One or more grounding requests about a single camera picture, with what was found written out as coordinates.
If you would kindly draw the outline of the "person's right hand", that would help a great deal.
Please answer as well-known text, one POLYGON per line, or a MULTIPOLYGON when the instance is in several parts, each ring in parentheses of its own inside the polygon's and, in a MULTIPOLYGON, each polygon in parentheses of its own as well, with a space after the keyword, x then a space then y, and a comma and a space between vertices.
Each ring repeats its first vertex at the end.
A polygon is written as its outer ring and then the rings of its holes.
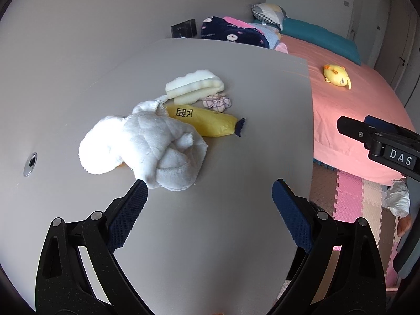
POLYGON ((411 215, 400 217, 397 224, 397 235, 402 237, 411 228, 411 215))

